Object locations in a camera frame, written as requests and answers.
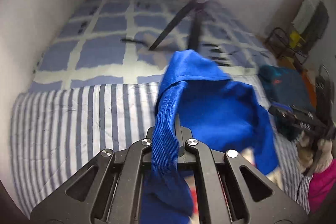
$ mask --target magenta clothing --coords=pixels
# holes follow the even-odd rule
[[[309,184],[308,200],[310,210],[315,212],[326,198],[336,181],[336,159],[331,162],[327,170],[313,174]]]

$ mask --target blue cloth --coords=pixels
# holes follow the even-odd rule
[[[258,104],[253,87],[231,81],[216,63],[192,50],[176,52],[157,99],[152,170],[145,181],[141,223],[183,224],[192,215],[189,188],[177,170],[176,113],[181,125],[211,149],[240,152],[252,147],[263,174],[278,166],[268,112]]]

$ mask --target yellow object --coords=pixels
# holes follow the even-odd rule
[[[289,43],[289,46],[291,48],[295,48],[296,46],[298,46],[298,43],[300,41],[300,39],[302,38],[301,35],[297,32],[297,31],[292,31],[292,33],[289,35],[291,41]]]

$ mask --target black tripod stand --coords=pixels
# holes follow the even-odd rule
[[[190,29],[190,35],[188,38],[188,50],[198,51],[199,39],[201,35],[201,25],[204,16],[204,7],[208,0],[190,0],[190,2],[184,6],[172,19],[159,37],[155,40],[153,45],[149,48],[150,51],[156,49],[156,47],[167,37],[167,35],[191,12],[195,10],[195,16]]]

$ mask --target bed sheet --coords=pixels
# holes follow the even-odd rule
[[[233,76],[250,84],[258,102],[269,107],[256,75]],[[71,90],[21,94],[13,108],[12,173],[20,206],[32,209],[85,165],[100,150],[128,148],[155,124],[154,105],[159,84],[108,84]],[[294,143],[275,132],[283,190],[296,199],[302,178],[296,167]],[[309,178],[298,203],[309,212]]]
[[[191,16],[149,52],[186,0],[88,0],[76,10],[38,62],[30,92],[102,84],[160,81],[175,51],[184,50]],[[258,69],[276,65],[272,54],[227,8],[210,1],[206,8],[200,54],[220,66]]]

